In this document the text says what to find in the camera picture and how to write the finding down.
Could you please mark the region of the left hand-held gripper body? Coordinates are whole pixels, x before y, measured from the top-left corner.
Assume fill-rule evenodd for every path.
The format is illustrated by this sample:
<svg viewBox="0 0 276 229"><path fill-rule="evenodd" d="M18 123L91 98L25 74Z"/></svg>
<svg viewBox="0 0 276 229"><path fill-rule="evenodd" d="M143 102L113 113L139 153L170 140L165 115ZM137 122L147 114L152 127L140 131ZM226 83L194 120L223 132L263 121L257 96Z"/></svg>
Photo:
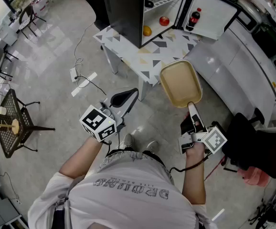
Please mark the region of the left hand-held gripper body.
<svg viewBox="0 0 276 229"><path fill-rule="evenodd" d="M109 100L90 105L80 118L80 124L89 135L102 142L125 127L124 116L128 113L128 104L113 106Z"/></svg>

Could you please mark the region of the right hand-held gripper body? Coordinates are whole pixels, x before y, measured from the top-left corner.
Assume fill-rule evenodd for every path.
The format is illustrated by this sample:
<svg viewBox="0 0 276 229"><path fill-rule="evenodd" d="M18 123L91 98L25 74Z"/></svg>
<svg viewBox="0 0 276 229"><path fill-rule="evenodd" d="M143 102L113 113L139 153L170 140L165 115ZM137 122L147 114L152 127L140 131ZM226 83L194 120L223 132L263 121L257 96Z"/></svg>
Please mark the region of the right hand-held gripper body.
<svg viewBox="0 0 276 229"><path fill-rule="evenodd" d="M178 139L180 153L184 154L194 143L204 143L205 147L215 154L227 142L227 138L216 126L206 128L195 114L188 115L180 125L181 137Z"/></svg>

